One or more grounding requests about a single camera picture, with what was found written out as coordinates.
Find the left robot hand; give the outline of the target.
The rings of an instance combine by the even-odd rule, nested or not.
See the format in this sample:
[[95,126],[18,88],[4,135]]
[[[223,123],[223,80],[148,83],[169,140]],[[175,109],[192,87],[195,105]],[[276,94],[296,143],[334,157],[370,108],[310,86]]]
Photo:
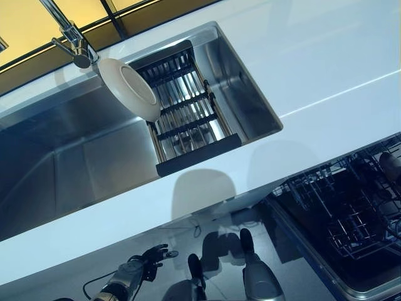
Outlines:
[[178,251],[169,250],[168,244],[161,244],[148,249],[140,257],[140,261],[143,263],[142,279],[148,282],[154,281],[157,270],[163,265],[162,261],[175,258],[178,255]]

